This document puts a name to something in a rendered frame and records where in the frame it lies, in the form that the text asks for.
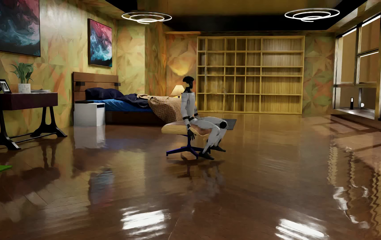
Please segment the brown patterned blanket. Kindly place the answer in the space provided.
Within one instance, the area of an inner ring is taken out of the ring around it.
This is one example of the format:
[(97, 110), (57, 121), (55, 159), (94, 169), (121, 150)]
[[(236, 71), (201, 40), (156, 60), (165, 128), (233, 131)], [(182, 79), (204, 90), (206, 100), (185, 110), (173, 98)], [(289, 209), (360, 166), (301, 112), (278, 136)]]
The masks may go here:
[(164, 123), (182, 121), (181, 99), (169, 96), (137, 94), (138, 99), (147, 100), (149, 107)]

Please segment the dark wooden console table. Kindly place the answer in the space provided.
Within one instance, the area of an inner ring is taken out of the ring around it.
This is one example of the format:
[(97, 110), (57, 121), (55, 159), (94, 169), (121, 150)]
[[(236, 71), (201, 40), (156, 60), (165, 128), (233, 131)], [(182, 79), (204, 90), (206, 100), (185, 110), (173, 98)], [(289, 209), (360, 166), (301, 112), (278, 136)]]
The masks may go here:
[[(57, 105), (58, 93), (56, 92), (0, 94), (0, 146), (5, 146), (9, 150), (20, 150), (21, 148), (17, 144), (29, 140), (51, 135), (65, 138), (67, 135), (58, 128), (55, 121), (54, 107)], [(40, 126), (34, 132), (9, 137), (3, 112), (33, 108), (42, 108)]]

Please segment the small abstract wall painting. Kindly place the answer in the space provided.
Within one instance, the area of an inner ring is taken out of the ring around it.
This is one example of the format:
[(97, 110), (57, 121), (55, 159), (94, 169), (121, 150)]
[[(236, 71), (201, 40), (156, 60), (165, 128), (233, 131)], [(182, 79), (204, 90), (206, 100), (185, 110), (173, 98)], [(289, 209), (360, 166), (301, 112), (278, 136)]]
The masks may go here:
[(111, 68), (113, 64), (112, 28), (88, 19), (88, 64)]

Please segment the white humanoid robot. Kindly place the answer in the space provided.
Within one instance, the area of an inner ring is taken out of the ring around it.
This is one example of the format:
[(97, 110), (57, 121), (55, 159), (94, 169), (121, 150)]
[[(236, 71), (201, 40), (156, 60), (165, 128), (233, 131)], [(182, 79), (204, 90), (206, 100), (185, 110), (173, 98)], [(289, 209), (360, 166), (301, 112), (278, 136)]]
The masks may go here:
[(199, 152), (198, 155), (208, 160), (214, 160), (210, 155), (210, 150), (225, 152), (219, 144), (227, 131), (227, 122), (218, 117), (199, 117), (195, 103), (195, 93), (193, 92), (193, 81), (194, 78), (191, 76), (183, 78), (183, 82), (186, 83), (187, 86), (181, 95), (182, 119), (187, 129), (190, 128), (191, 124), (194, 124), (202, 129), (211, 130), (203, 151)]

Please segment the large abstract wall painting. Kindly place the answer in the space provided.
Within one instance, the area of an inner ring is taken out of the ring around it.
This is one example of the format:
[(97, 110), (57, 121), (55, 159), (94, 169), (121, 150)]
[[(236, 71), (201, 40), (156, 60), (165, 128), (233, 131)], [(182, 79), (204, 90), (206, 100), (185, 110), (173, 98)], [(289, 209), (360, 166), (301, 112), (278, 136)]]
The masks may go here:
[(0, 0), (0, 51), (41, 56), (39, 0)]

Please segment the wooden bed with blue sheet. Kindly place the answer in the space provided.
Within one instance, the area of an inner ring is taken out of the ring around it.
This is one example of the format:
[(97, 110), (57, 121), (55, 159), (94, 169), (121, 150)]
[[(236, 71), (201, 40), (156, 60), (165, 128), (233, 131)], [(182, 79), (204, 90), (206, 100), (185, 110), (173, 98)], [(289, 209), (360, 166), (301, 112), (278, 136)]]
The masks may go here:
[(120, 82), (116, 75), (72, 73), (74, 103), (104, 103), (105, 124), (107, 125), (149, 125), (158, 126), (164, 123), (149, 107), (147, 100), (140, 100), (137, 94), (126, 94), (123, 97), (109, 100), (86, 100), (88, 88), (113, 88), (119, 90)]

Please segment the dark blue pillow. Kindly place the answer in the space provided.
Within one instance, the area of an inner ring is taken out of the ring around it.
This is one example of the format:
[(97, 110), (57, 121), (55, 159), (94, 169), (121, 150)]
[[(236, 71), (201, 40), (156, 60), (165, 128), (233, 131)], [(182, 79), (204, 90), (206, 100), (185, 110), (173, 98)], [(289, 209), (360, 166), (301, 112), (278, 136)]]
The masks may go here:
[(113, 88), (88, 88), (85, 90), (86, 100), (109, 100), (123, 97), (119, 90)]

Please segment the tan swivel stool chair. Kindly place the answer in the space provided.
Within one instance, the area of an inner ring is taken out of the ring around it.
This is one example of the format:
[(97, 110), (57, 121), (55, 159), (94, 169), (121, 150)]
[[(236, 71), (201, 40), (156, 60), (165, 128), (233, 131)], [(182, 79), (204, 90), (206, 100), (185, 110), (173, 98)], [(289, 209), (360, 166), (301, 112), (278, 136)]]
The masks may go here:
[(190, 152), (192, 153), (196, 159), (198, 159), (198, 153), (202, 152), (204, 148), (199, 148), (191, 145), (191, 141), (195, 139), (195, 137), (206, 137), (211, 133), (210, 129), (202, 129), (194, 124), (190, 125), (189, 129), (193, 134), (191, 136), (188, 135), (188, 129), (183, 121), (177, 121), (173, 123), (168, 123), (161, 128), (161, 132), (163, 134), (177, 134), (187, 137), (187, 145), (175, 150), (166, 151), (166, 156), (176, 153), (182, 152)]

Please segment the potted green plant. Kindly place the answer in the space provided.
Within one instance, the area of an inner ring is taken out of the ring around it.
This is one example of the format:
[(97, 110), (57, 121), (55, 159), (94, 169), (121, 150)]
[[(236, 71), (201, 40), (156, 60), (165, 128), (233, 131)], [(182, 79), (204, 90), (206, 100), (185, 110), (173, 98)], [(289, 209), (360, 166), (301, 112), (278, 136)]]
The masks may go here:
[(18, 92), (21, 94), (30, 94), (31, 85), (29, 81), (33, 81), (31, 75), (35, 69), (34, 65), (30, 63), (16, 63), (10, 65), (15, 68), (11, 73), (14, 73), (19, 79)]

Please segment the large window frame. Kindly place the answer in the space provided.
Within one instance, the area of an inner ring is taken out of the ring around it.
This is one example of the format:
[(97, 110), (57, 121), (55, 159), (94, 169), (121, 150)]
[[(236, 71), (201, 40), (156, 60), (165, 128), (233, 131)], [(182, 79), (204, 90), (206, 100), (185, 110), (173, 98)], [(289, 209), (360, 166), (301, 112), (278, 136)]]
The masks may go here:
[(375, 119), (380, 80), (381, 14), (336, 38), (332, 108), (335, 114)]

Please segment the white nightstand cabinet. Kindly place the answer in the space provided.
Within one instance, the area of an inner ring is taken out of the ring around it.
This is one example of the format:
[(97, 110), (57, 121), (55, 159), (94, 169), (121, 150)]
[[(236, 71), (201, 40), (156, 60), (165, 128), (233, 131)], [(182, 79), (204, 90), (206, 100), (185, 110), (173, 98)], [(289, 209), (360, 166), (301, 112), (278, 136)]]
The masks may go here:
[(96, 127), (105, 125), (104, 103), (74, 103), (74, 126)]

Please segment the table lamp with beige shade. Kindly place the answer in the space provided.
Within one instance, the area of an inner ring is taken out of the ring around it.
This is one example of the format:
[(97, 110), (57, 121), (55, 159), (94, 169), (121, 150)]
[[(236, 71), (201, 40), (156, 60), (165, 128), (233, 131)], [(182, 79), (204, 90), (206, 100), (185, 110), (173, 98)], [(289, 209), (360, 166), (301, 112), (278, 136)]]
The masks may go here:
[(183, 85), (176, 85), (171, 94), (170, 97), (176, 97), (176, 98), (181, 98), (182, 93), (185, 91), (185, 87)]

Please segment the large wooden bookshelf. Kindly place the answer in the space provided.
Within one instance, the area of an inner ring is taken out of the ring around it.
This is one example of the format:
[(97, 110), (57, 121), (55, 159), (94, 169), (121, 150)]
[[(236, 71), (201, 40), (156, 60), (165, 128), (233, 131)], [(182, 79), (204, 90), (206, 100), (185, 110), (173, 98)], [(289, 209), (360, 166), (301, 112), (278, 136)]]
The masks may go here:
[(302, 114), (305, 36), (197, 40), (199, 111)]

